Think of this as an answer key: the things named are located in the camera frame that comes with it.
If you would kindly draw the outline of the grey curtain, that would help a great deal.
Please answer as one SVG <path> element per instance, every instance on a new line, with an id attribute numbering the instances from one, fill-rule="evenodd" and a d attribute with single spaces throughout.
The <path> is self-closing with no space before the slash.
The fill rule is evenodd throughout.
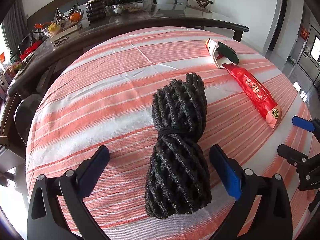
<path id="1" fill-rule="evenodd" d="M 18 53 L 18 44 L 27 36 L 27 19 L 22 0 L 16 0 L 2 22 L 2 31 L 11 55 Z"/>

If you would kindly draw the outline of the glass snack tray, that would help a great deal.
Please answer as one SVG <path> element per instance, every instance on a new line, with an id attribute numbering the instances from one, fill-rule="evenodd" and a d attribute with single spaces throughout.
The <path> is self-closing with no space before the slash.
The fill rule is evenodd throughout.
<path id="1" fill-rule="evenodd" d="M 106 11 L 114 15 L 130 14 L 149 10 L 151 5 L 149 0 L 111 0 Z"/>

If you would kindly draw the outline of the glass fruit bowl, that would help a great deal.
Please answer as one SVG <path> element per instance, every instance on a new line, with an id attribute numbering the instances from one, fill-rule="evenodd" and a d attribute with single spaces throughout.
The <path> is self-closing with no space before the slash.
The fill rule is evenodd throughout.
<path id="1" fill-rule="evenodd" d="M 55 20 L 52 22 L 46 22 L 43 24 L 35 24 L 34 27 L 36 29 L 40 29 L 40 31 L 46 35 L 47 37 L 53 37 L 56 34 L 65 31 L 82 20 L 84 11 L 79 9 L 79 5 L 75 4 L 71 8 L 70 12 L 64 14 L 59 10 L 56 13 Z"/>

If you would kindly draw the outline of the dark wooden coffee table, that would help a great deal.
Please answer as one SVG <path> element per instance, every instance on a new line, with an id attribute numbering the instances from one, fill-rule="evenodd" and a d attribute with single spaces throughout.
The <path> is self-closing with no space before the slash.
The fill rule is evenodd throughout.
<path id="1" fill-rule="evenodd" d="M 36 49 L 28 66 L 8 87 L 8 96 L 22 93 L 33 79 L 44 73 L 51 65 L 65 57 L 95 46 L 134 30 L 151 27 L 213 27 L 229 29 L 234 32 L 233 39 L 241 41 L 243 33 L 249 28 L 239 21 L 216 12 L 204 12 L 186 6 L 180 10 L 158 9 L 155 5 L 150 11 L 115 15 L 94 23 L 81 21 L 81 28 L 67 35 L 67 40 L 59 39 L 56 45 L 49 38 Z"/>

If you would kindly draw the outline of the black foam net bundle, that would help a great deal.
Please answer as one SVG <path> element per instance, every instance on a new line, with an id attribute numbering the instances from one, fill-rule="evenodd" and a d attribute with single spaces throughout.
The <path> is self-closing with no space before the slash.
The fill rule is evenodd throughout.
<path id="1" fill-rule="evenodd" d="M 196 73 L 173 79 L 156 91 L 152 102 L 157 141 L 145 183 L 145 211 L 168 218 L 194 213 L 212 201 L 210 174 L 199 140 L 207 119 L 204 82 Z"/>

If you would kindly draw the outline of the red snack wrapper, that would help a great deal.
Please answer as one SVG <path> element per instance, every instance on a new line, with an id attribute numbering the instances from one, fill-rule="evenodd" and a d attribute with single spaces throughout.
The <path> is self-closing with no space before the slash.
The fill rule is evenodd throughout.
<path id="1" fill-rule="evenodd" d="M 274 129 L 281 118 L 281 108 L 271 93 L 245 68 L 226 63 L 222 66 L 242 88 L 268 126 Z"/>

